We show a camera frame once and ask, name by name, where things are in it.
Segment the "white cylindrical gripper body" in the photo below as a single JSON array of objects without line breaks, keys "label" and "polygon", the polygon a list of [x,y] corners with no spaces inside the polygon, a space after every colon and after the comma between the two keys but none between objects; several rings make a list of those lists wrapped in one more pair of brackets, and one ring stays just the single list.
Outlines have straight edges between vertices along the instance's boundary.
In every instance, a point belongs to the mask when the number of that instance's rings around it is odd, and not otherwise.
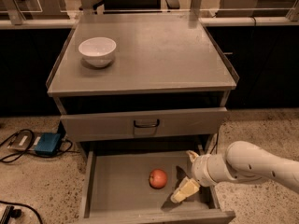
[{"label": "white cylindrical gripper body", "polygon": [[192,163],[192,178],[201,186],[215,186],[220,182],[235,182],[236,171],[227,163],[223,155],[199,155]]}]

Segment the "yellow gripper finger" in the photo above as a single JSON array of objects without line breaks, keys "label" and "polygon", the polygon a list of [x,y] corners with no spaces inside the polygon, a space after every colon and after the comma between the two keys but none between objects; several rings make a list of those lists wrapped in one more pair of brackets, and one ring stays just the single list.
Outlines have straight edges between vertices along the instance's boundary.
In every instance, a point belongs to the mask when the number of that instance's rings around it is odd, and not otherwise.
[{"label": "yellow gripper finger", "polygon": [[194,163],[195,160],[199,157],[199,155],[192,150],[187,150],[186,153],[189,156],[191,163]]},{"label": "yellow gripper finger", "polygon": [[200,189],[199,183],[193,178],[187,176],[183,178],[178,187],[175,189],[170,197],[172,203],[181,203],[185,199],[189,198]]}]

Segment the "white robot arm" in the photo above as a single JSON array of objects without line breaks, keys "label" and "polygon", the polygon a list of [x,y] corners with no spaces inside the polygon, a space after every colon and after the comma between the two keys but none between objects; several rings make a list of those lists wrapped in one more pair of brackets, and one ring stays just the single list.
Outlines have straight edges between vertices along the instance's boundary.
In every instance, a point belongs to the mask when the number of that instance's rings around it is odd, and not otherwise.
[{"label": "white robot arm", "polygon": [[299,192],[299,162],[273,155],[250,142],[233,142],[224,154],[198,155],[190,150],[187,154],[192,177],[183,178],[170,197],[172,203],[181,203],[201,187],[220,182],[253,184],[271,179]]}]

